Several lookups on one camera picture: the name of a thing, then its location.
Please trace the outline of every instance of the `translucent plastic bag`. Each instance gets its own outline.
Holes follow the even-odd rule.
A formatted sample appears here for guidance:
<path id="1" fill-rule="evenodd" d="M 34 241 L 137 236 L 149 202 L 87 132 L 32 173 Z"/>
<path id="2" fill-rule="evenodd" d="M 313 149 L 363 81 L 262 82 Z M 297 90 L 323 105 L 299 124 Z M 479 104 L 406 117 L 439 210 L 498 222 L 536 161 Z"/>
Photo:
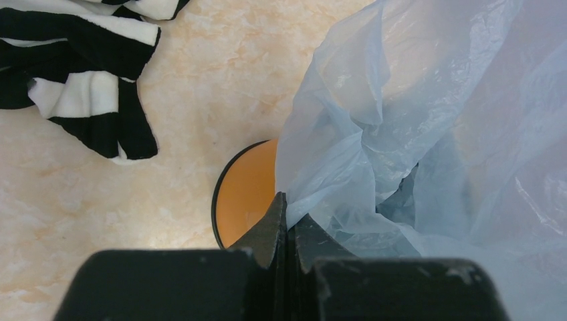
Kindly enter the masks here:
<path id="1" fill-rule="evenodd" d="M 514 320 L 564 320 L 565 17 L 400 0 L 336 24 L 280 136 L 288 227 L 310 213 L 360 256 L 472 259 Z"/>

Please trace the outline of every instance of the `striped cloth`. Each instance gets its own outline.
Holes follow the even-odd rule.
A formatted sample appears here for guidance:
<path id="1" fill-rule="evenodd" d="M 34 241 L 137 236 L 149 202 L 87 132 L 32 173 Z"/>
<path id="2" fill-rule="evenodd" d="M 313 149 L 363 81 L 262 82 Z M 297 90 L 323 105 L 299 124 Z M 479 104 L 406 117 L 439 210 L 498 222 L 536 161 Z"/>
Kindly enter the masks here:
<path id="1" fill-rule="evenodd" d="M 36 105 L 117 163 L 158 147 L 137 79 L 189 0 L 0 0 L 0 109 Z"/>

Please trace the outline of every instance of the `white stripe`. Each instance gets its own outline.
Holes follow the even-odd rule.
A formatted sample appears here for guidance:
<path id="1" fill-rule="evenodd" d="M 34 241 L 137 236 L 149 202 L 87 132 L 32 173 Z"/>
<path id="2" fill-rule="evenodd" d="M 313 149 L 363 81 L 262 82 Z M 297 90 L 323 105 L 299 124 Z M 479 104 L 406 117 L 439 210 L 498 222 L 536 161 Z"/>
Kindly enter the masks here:
<path id="1" fill-rule="evenodd" d="M 118 156 L 111 158 L 110 160 L 117 165 L 133 165 L 141 161 L 128 159 L 128 155 L 126 155 L 126 152 L 124 151 L 124 149 L 122 149 L 120 143 L 118 143 Z"/>
<path id="2" fill-rule="evenodd" d="M 145 43 L 146 45 L 155 45 L 158 37 L 159 27 L 151 23 L 101 15 L 80 15 L 79 17 L 108 31 Z"/>
<path id="3" fill-rule="evenodd" d="M 63 92 L 63 88 L 65 88 L 65 84 L 51 82 L 43 78 L 34 78 L 33 81 L 35 83 L 27 92 L 27 96 L 39 108 L 39 113 L 44 118 L 49 118 Z"/>
<path id="4" fill-rule="evenodd" d="M 44 118 L 84 118 L 118 112 L 118 77 L 108 72 L 69 74 L 65 84 L 34 80 L 28 96 Z"/>
<path id="5" fill-rule="evenodd" d="M 92 13 L 111 15 L 116 10 L 116 6 L 113 5 L 82 3 L 78 0 L 0 0 L 0 9 L 6 7 L 20 11 L 43 11 L 71 15 Z"/>
<path id="6" fill-rule="evenodd" d="M 173 18 L 179 0 L 131 0 L 124 6 L 133 12 L 156 20 Z"/>
<path id="7" fill-rule="evenodd" d="M 67 41 L 67 39 L 53 39 L 45 41 L 33 41 L 33 40 L 20 40 L 20 39 L 10 39 L 10 38 L 0 38 L 0 40 L 6 41 L 7 43 L 14 45 L 16 47 L 35 47 L 37 45 L 49 45 L 55 42 Z"/>

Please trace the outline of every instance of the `beige marble countertop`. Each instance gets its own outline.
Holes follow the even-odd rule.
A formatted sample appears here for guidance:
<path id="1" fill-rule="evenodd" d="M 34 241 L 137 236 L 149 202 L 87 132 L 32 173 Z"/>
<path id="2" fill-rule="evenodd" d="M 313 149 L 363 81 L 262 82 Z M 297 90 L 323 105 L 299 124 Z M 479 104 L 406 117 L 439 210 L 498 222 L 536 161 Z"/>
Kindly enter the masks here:
<path id="1" fill-rule="evenodd" d="M 0 320 L 50 320 L 80 265 L 116 248 L 214 248 L 227 161 L 278 136 L 315 47 L 371 0 L 192 0 L 140 79 L 158 156 L 115 165 L 37 108 L 0 110 Z"/>

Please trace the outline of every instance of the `black rim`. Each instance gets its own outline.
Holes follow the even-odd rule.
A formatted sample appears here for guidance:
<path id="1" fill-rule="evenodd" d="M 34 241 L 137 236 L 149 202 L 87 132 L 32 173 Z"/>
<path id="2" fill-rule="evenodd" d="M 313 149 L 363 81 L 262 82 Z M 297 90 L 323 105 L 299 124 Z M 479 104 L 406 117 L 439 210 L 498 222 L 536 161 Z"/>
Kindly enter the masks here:
<path id="1" fill-rule="evenodd" d="M 247 152 L 247 151 L 253 149 L 254 147 L 261 145 L 265 142 L 267 142 L 267 140 L 252 144 L 252 145 L 244 148 L 238 154 L 236 154 L 236 156 L 234 156 L 230 160 L 230 162 L 227 164 L 227 166 L 225 166 L 225 169 L 223 169 L 223 172 L 221 173 L 221 176 L 219 177 L 219 180 L 217 181 L 217 186 L 215 186 L 215 192 L 213 193 L 213 202 L 212 202 L 213 204 L 211 206 L 211 221 L 213 222 L 213 233 L 215 234 L 215 239 L 217 240 L 217 244 L 219 244 L 219 247 L 221 249 L 225 249 L 225 246 L 223 245 L 223 242 L 221 241 L 221 236 L 219 235 L 219 228 L 217 227 L 217 199 L 219 198 L 219 191 L 221 190 L 221 185 L 223 184 L 223 179 L 225 179 L 225 176 L 228 173 L 229 169 L 232 167 L 234 162 L 236 162 L 236 160 L 240 158 L 240 156 L 242 156 L 245 152 Z"/>

